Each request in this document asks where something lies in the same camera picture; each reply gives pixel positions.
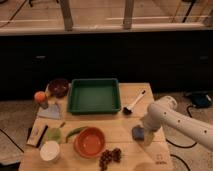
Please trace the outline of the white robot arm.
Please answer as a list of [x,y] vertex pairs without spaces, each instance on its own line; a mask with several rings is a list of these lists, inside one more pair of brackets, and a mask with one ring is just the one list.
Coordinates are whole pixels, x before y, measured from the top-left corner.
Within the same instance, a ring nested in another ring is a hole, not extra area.
[[165,124],[213,151],[213,125],[193,119],[176,111],[177,101],[164,96],[150,103],[142,118],[144,128],[156,132]]

